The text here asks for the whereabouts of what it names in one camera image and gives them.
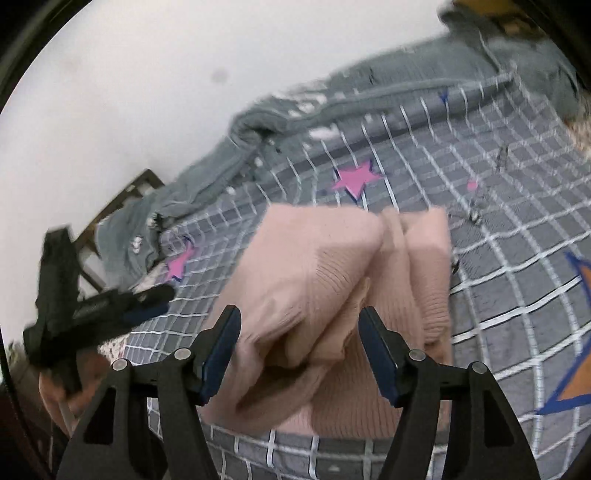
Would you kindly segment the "person's left hand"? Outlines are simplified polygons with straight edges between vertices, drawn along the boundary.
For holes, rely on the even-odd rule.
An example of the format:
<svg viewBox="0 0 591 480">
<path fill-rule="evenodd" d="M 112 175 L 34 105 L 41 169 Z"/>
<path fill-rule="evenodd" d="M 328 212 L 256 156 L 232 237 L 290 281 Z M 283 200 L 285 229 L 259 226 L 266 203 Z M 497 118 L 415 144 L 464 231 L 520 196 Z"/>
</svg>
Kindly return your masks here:
<svg viewBox="0 0 591 480">
<path fill-rule="evenodd" d="M 65 429 L 60 405 L 66 405 L 70 412 L 79 417 L 92 400 L 98 386 L 110 368 L 108 360 L 94 350 L 83 351 L 77 355 L 77 367 L 82 390 L 68 395 L 60 380 L 49 371 L 39 374 L 39 394 L 42 403 L 54 423 Z"/>
</svg>

